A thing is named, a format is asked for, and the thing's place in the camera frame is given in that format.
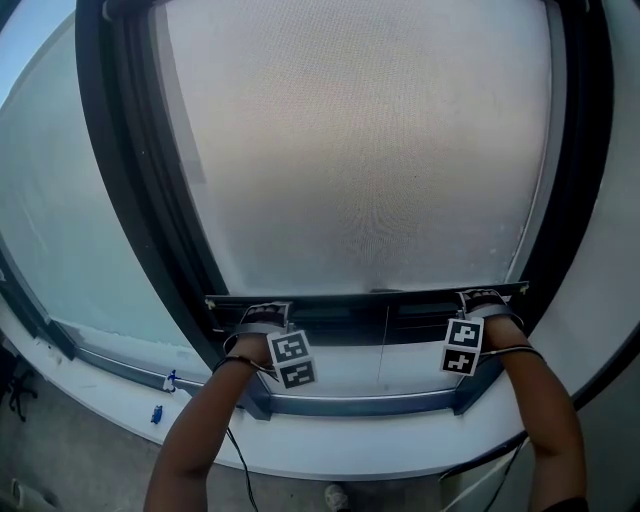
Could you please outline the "person's left forearm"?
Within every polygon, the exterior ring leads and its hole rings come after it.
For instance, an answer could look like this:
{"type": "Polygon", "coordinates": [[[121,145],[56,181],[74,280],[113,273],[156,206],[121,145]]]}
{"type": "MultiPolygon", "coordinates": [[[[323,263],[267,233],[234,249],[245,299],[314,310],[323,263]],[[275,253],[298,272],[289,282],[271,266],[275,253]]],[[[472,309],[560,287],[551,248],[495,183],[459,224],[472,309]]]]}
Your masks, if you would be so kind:
{"type": "Polygon", "coordinates": [[[192,397],[167,434],[143,512],[207,512],[207,478],[231,416],[257,368],[270,365],[264,335],[238,338],[225,362],[192,397]]]}

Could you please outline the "black office chair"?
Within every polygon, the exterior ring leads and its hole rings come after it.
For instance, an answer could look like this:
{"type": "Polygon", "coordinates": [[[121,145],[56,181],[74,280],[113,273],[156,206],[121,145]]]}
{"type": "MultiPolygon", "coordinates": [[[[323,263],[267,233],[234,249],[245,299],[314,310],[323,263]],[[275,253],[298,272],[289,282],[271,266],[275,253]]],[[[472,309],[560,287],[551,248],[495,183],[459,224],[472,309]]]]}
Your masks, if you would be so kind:
{"type": "Polygon", "coordinates": [[[38,393],[29,387],[28,382],[35,377],[29,366],[23,365],[23,359],[14,355],[7,348],[0,346],[0,404],[5,395],[9,396],[8,406],[19,419],[25,423],[26,416],[22,412],[21,397],[30,395],[38,398],[38,393]]]}

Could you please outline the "person's black clothing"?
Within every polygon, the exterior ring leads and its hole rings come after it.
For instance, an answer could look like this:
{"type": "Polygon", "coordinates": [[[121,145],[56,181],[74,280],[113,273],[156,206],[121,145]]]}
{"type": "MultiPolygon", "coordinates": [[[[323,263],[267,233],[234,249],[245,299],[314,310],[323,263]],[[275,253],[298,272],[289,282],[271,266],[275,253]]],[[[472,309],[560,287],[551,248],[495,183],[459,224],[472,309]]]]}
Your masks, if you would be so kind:
{"type": "Polygon", "coordinates": [[[542,512],[589,512],[589,507],[585,498],[573,497],[551,505],[542,512]]]}

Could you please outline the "white floor device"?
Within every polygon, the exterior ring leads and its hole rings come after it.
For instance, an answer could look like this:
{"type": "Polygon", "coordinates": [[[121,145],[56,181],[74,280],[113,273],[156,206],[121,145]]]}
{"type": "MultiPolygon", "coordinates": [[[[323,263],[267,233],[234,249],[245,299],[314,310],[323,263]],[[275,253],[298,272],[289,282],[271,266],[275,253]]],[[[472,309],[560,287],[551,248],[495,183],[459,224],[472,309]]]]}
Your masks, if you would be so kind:
{"type": "Polygon", "coordinates": [[[48,501],[40,491],[18,479],[11,481],[10,489],[16,512],[59,512],[56,505],[48,501]]]}

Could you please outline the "person's left white shoe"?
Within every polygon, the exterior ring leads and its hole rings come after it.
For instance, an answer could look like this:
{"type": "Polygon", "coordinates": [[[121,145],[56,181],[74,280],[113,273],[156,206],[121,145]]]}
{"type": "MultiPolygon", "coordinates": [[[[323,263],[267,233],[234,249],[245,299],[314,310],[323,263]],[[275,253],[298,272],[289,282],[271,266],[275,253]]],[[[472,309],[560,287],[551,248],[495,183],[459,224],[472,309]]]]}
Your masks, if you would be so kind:
{"type": "Polygon", "coordinates": [[[325,488],[324,496],[330,512],[351,512],[348,494],[342,486],[330,484],[325,488]]]}

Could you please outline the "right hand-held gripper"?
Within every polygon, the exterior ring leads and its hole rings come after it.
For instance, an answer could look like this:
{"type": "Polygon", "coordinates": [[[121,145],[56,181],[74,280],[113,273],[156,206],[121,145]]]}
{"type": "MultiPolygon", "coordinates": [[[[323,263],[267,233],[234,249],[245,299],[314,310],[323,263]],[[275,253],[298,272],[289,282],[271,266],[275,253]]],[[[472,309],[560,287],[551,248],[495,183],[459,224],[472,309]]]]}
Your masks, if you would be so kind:
{"type": "Polygon", "coordinates": [[[458,376],[473,376],[481,357],[485,320],[509,316],[520,327],[523,323],[509,306],[484,306],[467,313],[467,294],[459,291],[456,295],[459,319],[448,321],[440,370],[458,376]]]}

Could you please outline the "tall white cabinet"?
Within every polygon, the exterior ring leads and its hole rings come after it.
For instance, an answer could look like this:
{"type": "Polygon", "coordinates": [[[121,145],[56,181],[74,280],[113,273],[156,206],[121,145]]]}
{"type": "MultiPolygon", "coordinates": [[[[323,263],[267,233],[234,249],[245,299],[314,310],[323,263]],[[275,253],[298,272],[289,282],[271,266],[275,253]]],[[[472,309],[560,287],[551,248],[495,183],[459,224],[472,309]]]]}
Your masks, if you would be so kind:
{"type": "Polygon", "coordinates": [[[590,512],[640,509],[640,355],[579,411],[590,512]]]}

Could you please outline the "person's right hand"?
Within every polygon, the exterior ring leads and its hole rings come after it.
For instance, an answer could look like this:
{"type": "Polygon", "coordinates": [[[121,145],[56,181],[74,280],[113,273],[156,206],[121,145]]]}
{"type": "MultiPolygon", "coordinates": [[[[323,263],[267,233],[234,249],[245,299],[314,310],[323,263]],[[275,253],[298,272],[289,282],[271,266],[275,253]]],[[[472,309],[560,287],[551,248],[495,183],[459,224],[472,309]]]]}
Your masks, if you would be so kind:
{"type": "Polygon", "coordinates": [[[511,309],[503,297],[493,289],[469,289],[459,292],[466,318],[505,316],[511,309]]]}

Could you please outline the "roller blind with bottom bar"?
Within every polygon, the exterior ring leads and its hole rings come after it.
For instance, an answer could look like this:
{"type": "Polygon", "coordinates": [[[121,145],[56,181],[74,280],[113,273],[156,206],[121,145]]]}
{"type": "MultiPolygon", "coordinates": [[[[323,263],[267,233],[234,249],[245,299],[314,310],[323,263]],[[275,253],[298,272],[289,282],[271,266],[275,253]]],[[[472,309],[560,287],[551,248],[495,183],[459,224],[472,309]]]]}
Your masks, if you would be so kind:
{"type": "Polygon", "coordinates": [[[553,295],[581,0],[101,0],[153,283],[364,308],[553,295]]]}

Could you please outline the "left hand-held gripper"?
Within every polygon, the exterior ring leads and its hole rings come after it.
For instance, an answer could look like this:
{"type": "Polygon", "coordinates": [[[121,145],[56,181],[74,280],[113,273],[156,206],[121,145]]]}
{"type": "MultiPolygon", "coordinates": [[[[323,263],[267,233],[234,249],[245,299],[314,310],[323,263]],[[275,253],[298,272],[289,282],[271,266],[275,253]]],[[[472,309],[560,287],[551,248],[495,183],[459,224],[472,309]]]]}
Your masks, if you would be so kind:
{"type": "Polygon", "coordinates": [[[282,302],[282,326],[269,323],[247,323],[239,325],[224,341],[223,349],[229,354],[242,336],[262,336],[270,354],[268,366],[245,357],[249,365],[280,382],[285,389],[293,389],[314,383],[317,371],[308,337],[304,330],[289,328],[291,303],[282,302]]]}

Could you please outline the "black window frame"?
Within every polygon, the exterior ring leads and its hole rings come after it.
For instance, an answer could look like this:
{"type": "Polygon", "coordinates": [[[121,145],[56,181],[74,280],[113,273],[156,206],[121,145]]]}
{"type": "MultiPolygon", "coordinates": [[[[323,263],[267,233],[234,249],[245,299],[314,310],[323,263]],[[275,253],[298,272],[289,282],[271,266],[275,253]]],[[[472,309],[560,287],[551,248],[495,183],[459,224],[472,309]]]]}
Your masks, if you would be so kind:
{"type": "MultiPolygon", "coordinates": [[[[574,133],[564,149],[566,212],[562,240],[574,262],[595,207],[611,128],[612,56],[602,0],[581,0],[582,22],[567,48],[574,133]]],[[[195,392],[223,359],[224,341],[257,304],[290,302],[289,328],[304,330],[317,380],[293,389],[254,376],[240,406],[253,418],[382,417],[448,410],[466,413],[501,373],[483,357],[473,376],[440,370],[456,293],[492,288],[534,329],[558,292],[519,303],[526,285],[471,285],[434,296],[364,308],[306,298],[216,295],[198,309],[153,283],[137,249],[143,228],[124,170],[106,89],[98,19],[101,0],[73,0],[0,100],[0,295],[71,360],[162,388],[173,370],[195,392]]]]}

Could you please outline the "person's right forearm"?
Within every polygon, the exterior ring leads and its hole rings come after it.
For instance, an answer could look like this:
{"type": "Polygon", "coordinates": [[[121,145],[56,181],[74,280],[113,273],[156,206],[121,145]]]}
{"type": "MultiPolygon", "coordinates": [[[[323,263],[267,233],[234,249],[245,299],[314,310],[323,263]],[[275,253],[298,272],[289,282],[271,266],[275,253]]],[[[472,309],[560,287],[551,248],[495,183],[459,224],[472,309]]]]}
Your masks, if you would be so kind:
{"type": "Polygon", "coordinates": [[[500,357],[533,448],[529,512],[573,497],[586,499],[584,440],[565,387],[507,316],[485,321],[483,347],[500,357]]]}

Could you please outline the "person's left hand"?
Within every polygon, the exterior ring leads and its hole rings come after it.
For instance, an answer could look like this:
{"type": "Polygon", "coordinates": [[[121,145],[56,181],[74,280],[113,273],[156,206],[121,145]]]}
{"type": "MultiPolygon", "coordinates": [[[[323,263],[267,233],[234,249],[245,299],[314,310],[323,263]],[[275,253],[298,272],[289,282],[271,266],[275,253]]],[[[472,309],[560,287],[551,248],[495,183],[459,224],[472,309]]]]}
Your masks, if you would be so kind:
{"type": "Polygon", "coordinates": [[[241,320],[247,323],[267,323],[282,327],[282,314],[280,304],[282,302],[270,302],[250,306],[241,320]]]}

